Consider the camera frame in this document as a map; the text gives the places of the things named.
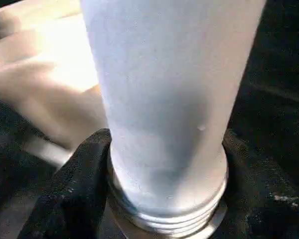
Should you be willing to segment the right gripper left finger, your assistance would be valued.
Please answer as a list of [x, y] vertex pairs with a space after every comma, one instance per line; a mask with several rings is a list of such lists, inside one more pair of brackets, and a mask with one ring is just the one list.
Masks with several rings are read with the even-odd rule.
[[47, 182], [18, 238], [97, 238], [108, 194], [110, 143], [110, 131], [101, 129], [79, 145]]

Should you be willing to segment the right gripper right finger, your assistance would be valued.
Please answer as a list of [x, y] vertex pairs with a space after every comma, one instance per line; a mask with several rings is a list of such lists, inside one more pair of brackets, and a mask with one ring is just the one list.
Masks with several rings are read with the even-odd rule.
[[299, 239], [299, 191], [272, 159], [226, 130], [228, 210], [215, 239]]

